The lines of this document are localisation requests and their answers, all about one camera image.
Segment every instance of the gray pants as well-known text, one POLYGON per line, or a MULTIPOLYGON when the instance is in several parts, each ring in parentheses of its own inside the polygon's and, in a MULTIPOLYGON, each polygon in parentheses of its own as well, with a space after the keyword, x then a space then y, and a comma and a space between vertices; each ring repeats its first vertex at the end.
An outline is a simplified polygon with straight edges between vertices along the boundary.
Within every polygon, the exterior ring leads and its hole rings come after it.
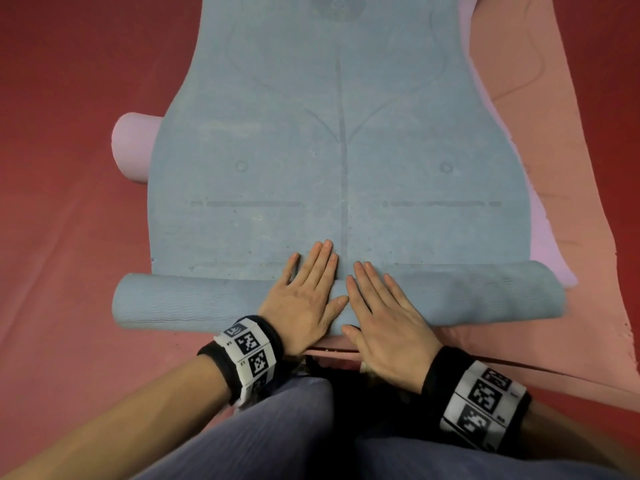
POLYGON ((324 379, 295 378, 274 395, 194 437, 136 480, 620 479, 606 468, 572 461, 521 461, 426 441, 361 438, 348 457, 326 449, 333 391, 324 379))

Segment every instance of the red floor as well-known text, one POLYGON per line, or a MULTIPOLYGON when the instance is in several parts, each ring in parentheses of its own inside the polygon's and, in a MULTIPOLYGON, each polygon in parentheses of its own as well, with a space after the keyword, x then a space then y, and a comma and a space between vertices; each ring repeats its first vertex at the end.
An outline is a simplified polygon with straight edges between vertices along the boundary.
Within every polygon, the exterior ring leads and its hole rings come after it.
MULTIPOLYGON (((640 334, 640 0, 554 2, 640 334)), ((205 339, 120 330, 110 313, 122 275, 149 270, 146 187, 119 174, 110 132, 124 112, 164 114, 199 9, 200 0, 3 0, 0 474, 205 339)), ((640 415, 536 395, 640 451, 640 415)))

